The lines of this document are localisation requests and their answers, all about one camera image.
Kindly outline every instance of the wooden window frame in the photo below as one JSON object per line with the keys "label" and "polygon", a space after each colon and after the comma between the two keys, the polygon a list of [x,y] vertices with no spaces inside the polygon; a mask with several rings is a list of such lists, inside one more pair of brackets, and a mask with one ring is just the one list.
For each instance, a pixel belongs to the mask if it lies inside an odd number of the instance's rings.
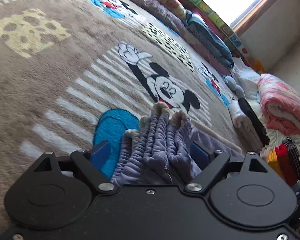
{"label": "wooden window frame", "polygon": [[277,0],[260,0],[233,28],[240,37],[244,34]]}

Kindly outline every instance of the white wall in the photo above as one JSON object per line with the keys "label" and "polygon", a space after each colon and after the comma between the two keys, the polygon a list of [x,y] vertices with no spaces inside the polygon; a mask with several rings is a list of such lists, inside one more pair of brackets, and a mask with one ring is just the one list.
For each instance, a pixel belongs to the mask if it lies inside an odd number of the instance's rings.
{"label": "white wall", "polygon": [[288,83],[300,95],[300,41],[269,72]]}
{"label": "white wall", "polygon": [[300,0],[277,0],[240,38],[269,70],[300,40]]}

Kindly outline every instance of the stuffed toy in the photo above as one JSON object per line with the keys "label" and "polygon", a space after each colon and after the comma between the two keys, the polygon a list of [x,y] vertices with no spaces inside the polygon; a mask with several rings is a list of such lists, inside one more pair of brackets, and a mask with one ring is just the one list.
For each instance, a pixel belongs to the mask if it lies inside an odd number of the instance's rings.
{"label": "stuffed toy", "polygon": [[234,92],[238,98],[246,98],[242,87],[237,85],[237,83],[235,82],[233,77],[224,76],[224,81],[225,81],[226,85],[228,86],[228,88],[230,88],[230,90],[232,92]]}

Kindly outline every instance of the fleece blanket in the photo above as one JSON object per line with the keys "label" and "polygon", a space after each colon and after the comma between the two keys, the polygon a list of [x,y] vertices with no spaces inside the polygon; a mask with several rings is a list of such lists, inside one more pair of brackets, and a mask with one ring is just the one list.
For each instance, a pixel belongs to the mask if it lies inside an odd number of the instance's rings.
{"label": "fleece blanket", "polygon": [[285,135],[300,135],[300,96],[281,79],[262,74],[258,80],[261,106],[268,115],[267,128]]}
{"label": "fleece blanket", "polygon": [[[187,50],[195,73],[144,35],[147,22]],[[116,163],[123,132],[158,101],[246,152],[229,100],[214,68],[129,0],[0,0],[0,231],[4,195],[35,158],[107,139]]]}

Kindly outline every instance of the circular cover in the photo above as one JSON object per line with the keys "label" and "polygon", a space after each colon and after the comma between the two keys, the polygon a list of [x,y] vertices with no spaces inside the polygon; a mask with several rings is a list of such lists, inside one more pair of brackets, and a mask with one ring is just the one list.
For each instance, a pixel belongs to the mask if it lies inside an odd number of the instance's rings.
{"label": "circular cover", "polygon": [[269,227],[285,222],[297,201],[279,177],[248,172],[222,180],[212,189],[213,207],[224,217],[249,227]]}
{"label": "circular cover", "polygon": [[83,182],[55,172],[33,172],[7,192],[5,208],[17,223],[55,229],[78,220],[90,205],[91,191]]}

